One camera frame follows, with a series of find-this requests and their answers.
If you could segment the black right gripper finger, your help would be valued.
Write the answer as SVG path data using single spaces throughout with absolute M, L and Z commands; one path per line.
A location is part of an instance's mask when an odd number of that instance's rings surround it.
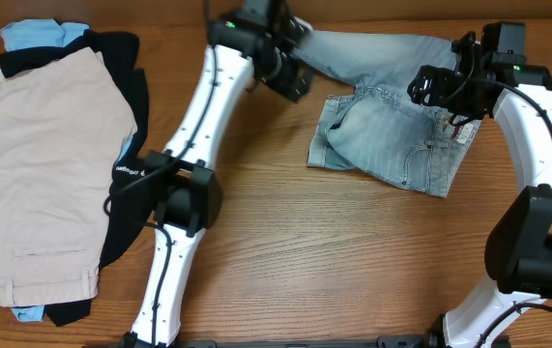
M 409 88 L 433 88 L 438 83 L 442 70 L 429 65 L 421 66 Z
M 410 84 L 407 88 L 407 94 L 412 103 L 424 106 L 432 106 L 432 85 Z

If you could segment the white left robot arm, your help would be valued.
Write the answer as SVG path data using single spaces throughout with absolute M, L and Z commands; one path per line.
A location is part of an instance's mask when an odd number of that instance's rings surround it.
M 171 347 L 197 247 L 219 214 L 215 166 L 241 96 L 264 84 L 291 102 L 307 94 L 312 73 L 293 50 L 312 28 L 279 0 L 246 1 L 208 18 L 204 63 L 188 111 L 162 152 L 146 159 L 142 184 L 153 194 L 154 257 L 143 302 L 123 347 Z

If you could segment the light blue denim shorts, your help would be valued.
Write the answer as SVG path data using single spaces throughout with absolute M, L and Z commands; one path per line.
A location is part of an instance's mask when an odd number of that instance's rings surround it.
M 407 87 L 420 67 L 453 69 L 444 39 L 406 34 L 315 31 L 295 56 L 353 87 L 326 99 L 307 164 L 359 169 L 401 189 L 446 197 L 480 123 L 456 128 L 450 112 L 415 104 Z

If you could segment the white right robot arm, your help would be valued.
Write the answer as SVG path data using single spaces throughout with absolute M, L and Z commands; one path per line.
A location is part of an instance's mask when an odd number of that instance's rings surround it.
M 503 334 L 527 310 L 552 313 L 552 75 L 528 63 L 522 23 L 489 23 L 451 44 L 453 70 L 420 67 L 411 101 L 451 112 L 453 126 L 484 116 L 501 128 L 518 196 L 490 232 L 485 278 L 423 336 L 385 336 L 381 347 L 508 347 Z

